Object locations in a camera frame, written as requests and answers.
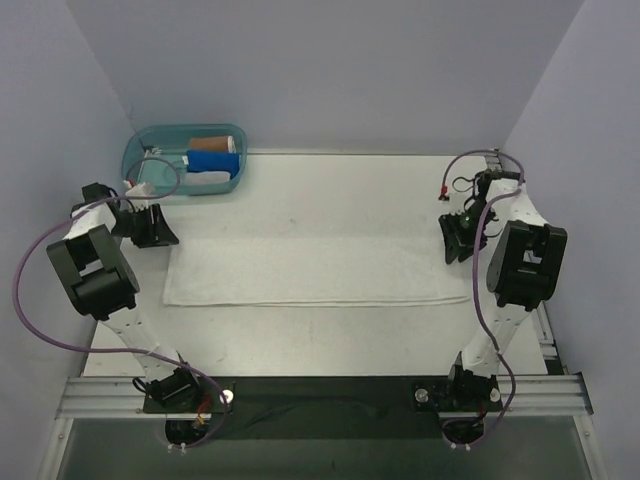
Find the white terry towel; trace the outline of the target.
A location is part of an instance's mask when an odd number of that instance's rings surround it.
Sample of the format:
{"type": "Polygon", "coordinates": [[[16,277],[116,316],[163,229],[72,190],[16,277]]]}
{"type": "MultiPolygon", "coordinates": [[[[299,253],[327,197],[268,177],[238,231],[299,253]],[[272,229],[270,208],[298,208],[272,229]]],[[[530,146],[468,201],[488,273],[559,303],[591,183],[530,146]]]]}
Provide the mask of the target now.
{"type": "Polygon", "coordinates": [[[170,256],[167,306],[426,306],[468,300],[441,244],[395,237],[189,239],[170,256]]]}

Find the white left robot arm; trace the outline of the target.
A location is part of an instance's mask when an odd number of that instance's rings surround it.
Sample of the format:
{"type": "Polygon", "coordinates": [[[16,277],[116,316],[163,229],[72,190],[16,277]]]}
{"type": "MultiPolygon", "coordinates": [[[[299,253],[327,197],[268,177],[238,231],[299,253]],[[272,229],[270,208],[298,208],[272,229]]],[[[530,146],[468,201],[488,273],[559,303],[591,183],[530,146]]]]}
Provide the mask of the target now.
{"type": "Polygon", "coordinates": [[[73,207],[63,239],[46,247],[48,258],[75,310],[105,325],[132,351],[144,372],[134,386],[163,407],[191,411],[201,402],[202,387],[181,355],[161,345],[136,300],[139,282],[121,250],[124,239],[140,249],[176,246],[179,239],[160,205],[149,200],[153,186],[129,183],[125,206],[112,193],[100,183],[82,188],[84,202],[73,207]]]}

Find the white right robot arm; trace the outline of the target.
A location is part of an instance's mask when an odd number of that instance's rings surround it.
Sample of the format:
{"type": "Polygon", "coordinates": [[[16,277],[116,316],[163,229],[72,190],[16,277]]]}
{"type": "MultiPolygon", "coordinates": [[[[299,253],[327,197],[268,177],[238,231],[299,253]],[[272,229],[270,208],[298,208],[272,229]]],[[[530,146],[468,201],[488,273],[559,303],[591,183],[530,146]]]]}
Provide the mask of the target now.
{"type": "Polygon", "coordinates": [[[517,173],[489,169],[475,175],[461,209],[438,222],[445,263],[472,262],[474,306],[482,292],[493,299],[490,314],[456,357],[443,396],[458,410],[496,404],[500,359],[524,319],[554,294],[568,234],[537,211],[517,173]]]}

